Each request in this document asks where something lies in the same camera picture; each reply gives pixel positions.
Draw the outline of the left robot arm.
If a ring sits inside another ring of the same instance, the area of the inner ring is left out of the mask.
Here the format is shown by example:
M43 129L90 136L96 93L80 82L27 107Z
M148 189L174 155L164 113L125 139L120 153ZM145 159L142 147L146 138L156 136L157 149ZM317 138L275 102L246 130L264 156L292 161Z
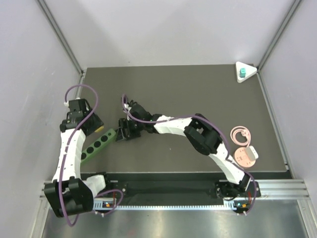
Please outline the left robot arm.
M81 121L90 113L74 109L67 113L60 125L61 148L56 172L51 183L44 187L44 194L53 212L59 218L92 211L94 198L108 196L112 184L103 175L81 179L80 167L86 137L99 128L94 122Z

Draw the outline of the teal plug adapter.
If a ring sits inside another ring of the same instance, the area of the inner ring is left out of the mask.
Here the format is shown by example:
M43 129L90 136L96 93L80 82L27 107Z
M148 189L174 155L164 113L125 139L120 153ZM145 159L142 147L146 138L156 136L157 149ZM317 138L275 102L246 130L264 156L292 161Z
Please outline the teal plug adapter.
M246 69L240 68L239 70L239 77L244 78L246 76Z

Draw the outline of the white triangular socket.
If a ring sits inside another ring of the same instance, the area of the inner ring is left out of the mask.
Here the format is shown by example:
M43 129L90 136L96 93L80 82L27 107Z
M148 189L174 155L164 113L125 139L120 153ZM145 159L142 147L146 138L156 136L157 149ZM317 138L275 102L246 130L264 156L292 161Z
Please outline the white triangular socket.
M237 82L242 83L257 74L256 67L237 61L235 63Z

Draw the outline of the yellow plug adapter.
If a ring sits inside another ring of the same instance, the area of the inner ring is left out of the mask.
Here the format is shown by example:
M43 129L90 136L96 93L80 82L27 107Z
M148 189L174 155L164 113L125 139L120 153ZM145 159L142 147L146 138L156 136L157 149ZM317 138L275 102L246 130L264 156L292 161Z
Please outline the yellow plug adapter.
M101 130L103 130L103 126L101 126L101 127L99 127L95 132L99 132L99 131L101 131Z

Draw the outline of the pink round socket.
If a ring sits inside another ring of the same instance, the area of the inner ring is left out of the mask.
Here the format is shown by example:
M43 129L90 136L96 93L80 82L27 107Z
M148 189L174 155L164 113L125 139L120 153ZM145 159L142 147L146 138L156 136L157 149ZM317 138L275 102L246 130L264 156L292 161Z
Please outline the pink round socket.
M237 162L238 165L244 168L250 168L252 167L256 161L250 161L246 151L246 147L240 147L234 152L234 159Z

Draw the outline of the white plug adapter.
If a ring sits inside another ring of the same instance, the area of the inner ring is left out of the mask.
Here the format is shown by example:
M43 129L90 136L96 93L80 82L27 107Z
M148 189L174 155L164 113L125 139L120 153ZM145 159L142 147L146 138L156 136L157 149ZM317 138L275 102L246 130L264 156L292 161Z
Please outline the white plug adapter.
M259 158L259 155L254 146L246 147L245 151L250 161L256 161Z

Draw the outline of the green power strip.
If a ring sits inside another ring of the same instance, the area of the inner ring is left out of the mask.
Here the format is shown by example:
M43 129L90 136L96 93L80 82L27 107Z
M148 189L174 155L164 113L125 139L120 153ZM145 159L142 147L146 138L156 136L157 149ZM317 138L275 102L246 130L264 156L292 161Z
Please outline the green power strip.
M109 129L101 137L95 140L85 150L82 151L81 165L87 163L93 159L99 152L101 152L106 146L115 141L117 132L114 129Z

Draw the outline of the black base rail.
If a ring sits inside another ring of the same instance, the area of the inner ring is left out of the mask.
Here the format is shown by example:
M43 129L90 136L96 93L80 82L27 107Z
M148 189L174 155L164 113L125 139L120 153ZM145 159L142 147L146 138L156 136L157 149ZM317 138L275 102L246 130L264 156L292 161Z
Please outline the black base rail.
M125 190L125 196L136 194L202 193L212 198L245 197L258 192L258 183L253 184L245 175L239 184L229 182L223 173L106 173L103 175L111 188Z

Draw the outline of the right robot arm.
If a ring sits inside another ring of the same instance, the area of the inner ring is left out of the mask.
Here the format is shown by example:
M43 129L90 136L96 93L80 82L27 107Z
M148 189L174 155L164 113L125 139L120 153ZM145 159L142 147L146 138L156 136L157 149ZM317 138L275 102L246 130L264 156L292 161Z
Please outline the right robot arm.
M142 131L184 136L198 153L212 158L224 172L228 183L225 189L218 189L221 196L243 196L249 191L251 176L234 162L220 132L203 115L180 118L152 115L134 101L124 102L123 111L127 117L118 121L116 141L138 138Z

